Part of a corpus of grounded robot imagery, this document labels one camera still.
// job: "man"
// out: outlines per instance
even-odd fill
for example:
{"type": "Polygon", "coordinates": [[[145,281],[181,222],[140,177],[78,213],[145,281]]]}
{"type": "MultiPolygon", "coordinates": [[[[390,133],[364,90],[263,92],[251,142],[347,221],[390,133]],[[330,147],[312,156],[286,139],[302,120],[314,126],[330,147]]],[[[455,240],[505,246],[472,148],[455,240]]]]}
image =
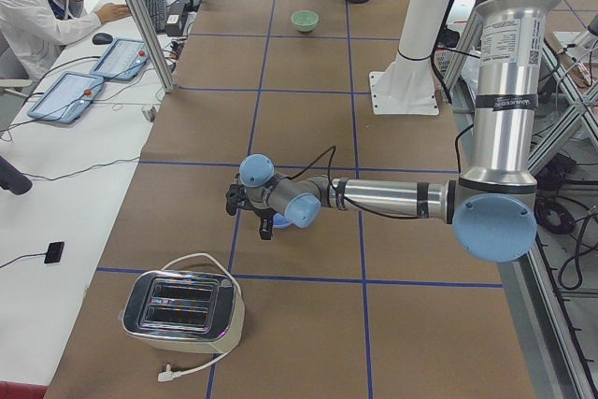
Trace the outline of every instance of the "man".
{"type": "Polygon", "coordinates": [[[38,81],[65,45],[130,14],[126,5],[114,4],[85,14],[83,0],[0,0],[0,30],[29,78],[38,81]]]}

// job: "blue object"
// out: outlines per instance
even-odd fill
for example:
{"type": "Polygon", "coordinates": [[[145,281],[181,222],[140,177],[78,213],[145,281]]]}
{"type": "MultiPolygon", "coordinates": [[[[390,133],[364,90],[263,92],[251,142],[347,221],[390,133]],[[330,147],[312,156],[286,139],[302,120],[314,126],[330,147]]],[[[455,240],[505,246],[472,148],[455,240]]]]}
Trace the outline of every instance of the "blue object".
{"type": "Polygon", "coordinates": [[[520,200],[500,193],[468,198],[455,210],[453,232],[474,256],[509,262],[528,252],[535,240],[534,213],[520,200]]]}
{"type": "Polygon", "coordinates": [[[67,124],[78,119],[104,88],[104,79],[95,75],[63,72],[29,109],[38,121],[67,124]]]}
{"type": "Polygon", "coordinates": [[[247,187],[263,186],[274,176],[274,165],[262,154],[252,154],[239,167],[241,182],[247,187]]]}
{"type": "Polygon", "coordinates": [[[281,214],[274,214],[274,218],[272,219],[272,227],[274,229],[285,229],[292,225],[290,221],[284,218],[281,214]]]}
{"type": "Polygon", "coordinates": [[[115,39],[90,74],[107,81],[130,81],[148,62],[148,50],[138,39],[115,39]]]}
{"type": "Polygon", "coordinates": [[[307,228],[320,213],[320,200],[311,193],[295,196],[284,209],[284,218],[298,228],[307,228]]]}

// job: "white table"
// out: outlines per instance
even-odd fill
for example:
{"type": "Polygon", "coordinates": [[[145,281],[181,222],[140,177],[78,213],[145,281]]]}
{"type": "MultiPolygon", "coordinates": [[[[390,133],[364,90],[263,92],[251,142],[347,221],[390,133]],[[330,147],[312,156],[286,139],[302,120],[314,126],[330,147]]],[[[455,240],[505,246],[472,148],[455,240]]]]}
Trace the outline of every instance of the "white table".
{"type": "MultiPolygon", "coordinates": [[[[122,2],[102,0],[100,5],[107,1],[122,2]]],[[[98,31],[140,37],[131,18],[98,31]]],[[[169,39],[160,40],[166,45],[169,39]]],[[[106,46],[91,40],[69,46],[56,65],[101,55],[106,46]]],[[[94,63],[59,69],[36,91],[43,92],[64,70],[87,73],[94,63]]],[[[0,154],[22,172],[48,178],[138,157],[151,129],[141,105],[158,105],[164,92],[150,70],[135,86],[102,103],[125,85],[107,83],[96,103],[69,126],[34,122],[15,128],[13,142],[0,142],[0,154]]],[[[30,120],[26,112],[32,104],[25,104],[15,123],[30,120]]],[[[45,265],[37,257],[0,270],[0,380],[50,384],[135,168],[136,162],[114,164],[58,181],[34,181],[21,196],[0,190],[0,264],[45,252],[50,242],[65,242],[58,264],[45,265]]]]}

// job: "blue tablet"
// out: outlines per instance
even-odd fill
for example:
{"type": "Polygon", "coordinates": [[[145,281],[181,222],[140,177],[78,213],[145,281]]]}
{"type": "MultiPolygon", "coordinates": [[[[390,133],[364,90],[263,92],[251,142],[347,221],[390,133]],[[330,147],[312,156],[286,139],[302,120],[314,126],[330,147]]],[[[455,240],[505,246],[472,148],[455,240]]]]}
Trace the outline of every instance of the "blue tablet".
{"type": "Polygon", "coordinates": [[[83,114],[102,88],[102,77],[63,72],[29,109],[27,115],[39,121],[71,123],[83,114]]]}
{"type": "Polygon", "coordinates": [[[148,62],[148,58],[143,41],[119,37],[106,49],[90,74],[107,81],[130,81],[148,62]]]}

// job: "computer mouse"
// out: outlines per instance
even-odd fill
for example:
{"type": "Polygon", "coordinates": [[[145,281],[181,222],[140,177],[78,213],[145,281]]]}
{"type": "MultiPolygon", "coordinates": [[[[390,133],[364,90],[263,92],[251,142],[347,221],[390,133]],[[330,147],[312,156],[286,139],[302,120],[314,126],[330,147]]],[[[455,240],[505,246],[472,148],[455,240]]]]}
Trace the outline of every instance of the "computer mouse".
{"type": "Polygon", "coordinates": [[[113,40],[112,35],[108,33],[96,33],[93,35],[92,43],[96,46],[104,46],[105,44],[110,44],[113,40]]]}

